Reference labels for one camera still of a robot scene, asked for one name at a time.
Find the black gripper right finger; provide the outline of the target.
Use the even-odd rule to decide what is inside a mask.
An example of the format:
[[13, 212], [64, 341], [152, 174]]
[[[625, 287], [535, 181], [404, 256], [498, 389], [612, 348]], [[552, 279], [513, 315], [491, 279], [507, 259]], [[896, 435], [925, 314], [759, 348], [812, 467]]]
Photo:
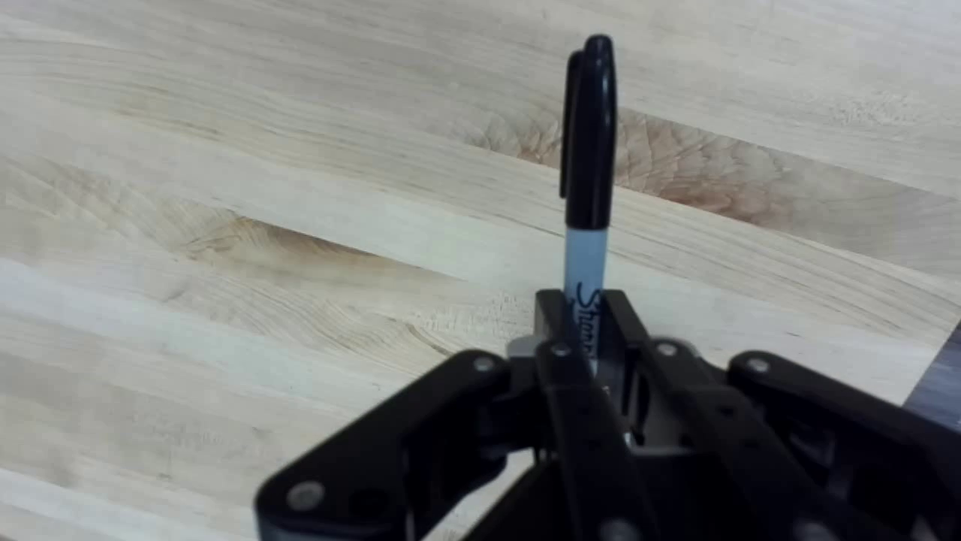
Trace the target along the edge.
[[715, 366], [599, 300], [599, 383], [666, 523], [712, 541], [961, 541], [955, 430], [773, 353]]

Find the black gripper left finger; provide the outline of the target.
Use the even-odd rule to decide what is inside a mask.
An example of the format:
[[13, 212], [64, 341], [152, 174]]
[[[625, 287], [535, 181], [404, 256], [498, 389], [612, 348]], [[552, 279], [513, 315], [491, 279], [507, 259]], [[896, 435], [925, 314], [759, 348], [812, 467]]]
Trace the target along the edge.
[[254, 494], [258, 541], [424, 541], [507, 457], [532, 467], [467, 541], [617, 541], [643, 531], [632, 457], [643, 325], [599, 299], [599, 361], [573, 346], [560, 291], [535, 299], [535, 346], [461, 348], [273, 472]]

